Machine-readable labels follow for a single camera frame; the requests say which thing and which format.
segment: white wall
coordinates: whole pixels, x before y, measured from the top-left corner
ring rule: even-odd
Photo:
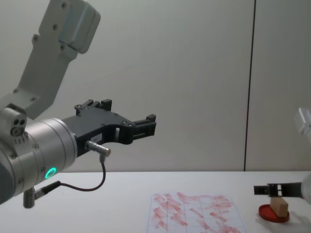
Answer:
[[[311,107],[311,1],[257,0],[247,170],[310,170],[294,124]]]
[[[87,99],[112,99],[130,120],[157,114],[154,137],[107,144],[110,171],[242,170],[254,2],[90,0],[102,15],[89,52],[73,61],[54,105],[65,118]],[[0,95],[18,83],[47,0],[0,2]],[[98,156],[69,171],[100,170]]]

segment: white table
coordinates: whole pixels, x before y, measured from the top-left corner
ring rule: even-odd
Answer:
[[[308,172],[117,172],[108,173],[95,192],[60,187],[26,210],[22,195],[0,206],[1,233],[145,233],[151,195],[182,191],[226,194],[238,207],[249,233],[311,232],[311,205],[290,199],[291,219],[272,224],[258,217],[258,207],[269,203],[254,196],[254,185],[300,182]],[[64,173],[45,181],[60,180],[79,187],[94,187],[101,173]]]

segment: grid paper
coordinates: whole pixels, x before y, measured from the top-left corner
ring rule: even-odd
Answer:
[[[232,199],[225,195],[154,194],[147,233],[247,233]]]

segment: red plate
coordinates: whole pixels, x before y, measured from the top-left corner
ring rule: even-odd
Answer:
[[[258,212],[260,217],[269,222],[282,223],[287,222],[290,219],[290,213],[288,211],[286,217],[278,217],[269,204],[260,206]]]

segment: black cable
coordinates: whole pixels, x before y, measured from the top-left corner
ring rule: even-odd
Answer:
[[[99,189],[100,187],[102,187],[102,185],[104,184],[104,182],[106,180],[106,168],[105,168],[104,163],[101,163],[101,165],[102,165],[102,168],[103,168],[103,179],[102,179],[102,182],[95,188],[78,188],[78,187],[72,186],[72,185],[67,184],[67,183],[60,183],[60,185],[68,187],[68,188],[72,188],[72,189],[75,189],[75,190],[78,190],[78,191],[82,191],[82,192],[95,191],[95,190]]]

